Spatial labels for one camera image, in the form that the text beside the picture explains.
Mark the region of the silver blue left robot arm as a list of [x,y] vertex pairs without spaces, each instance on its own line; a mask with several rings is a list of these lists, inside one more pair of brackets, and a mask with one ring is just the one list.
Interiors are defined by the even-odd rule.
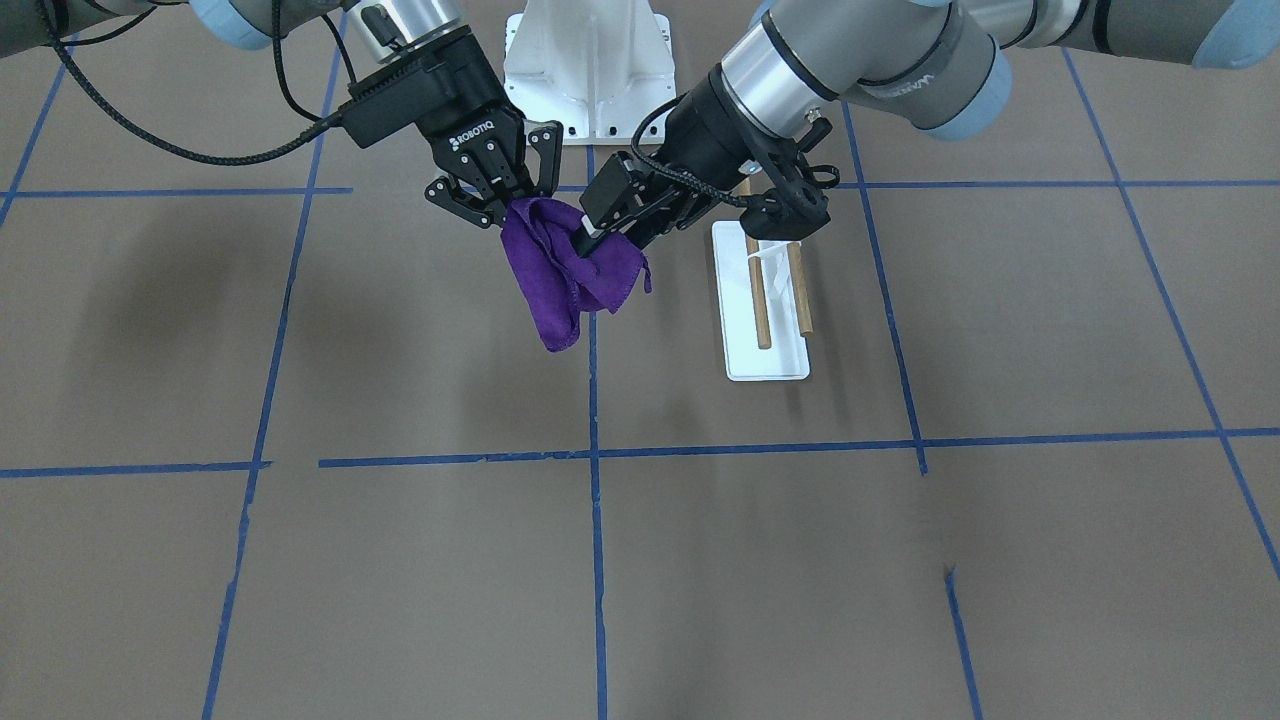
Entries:
[[1275,1],[771,1],[691,91],[654,111],[666,140],[616,152],[581,197],[572,245],[645,249],[717,205],[759,240],[829,219],[840,182],[806,155],[850,102],[937,140],[982,132],[1012,87],[1009,47],[1074,47],[1198,69],[1244,69],[1277,47]]

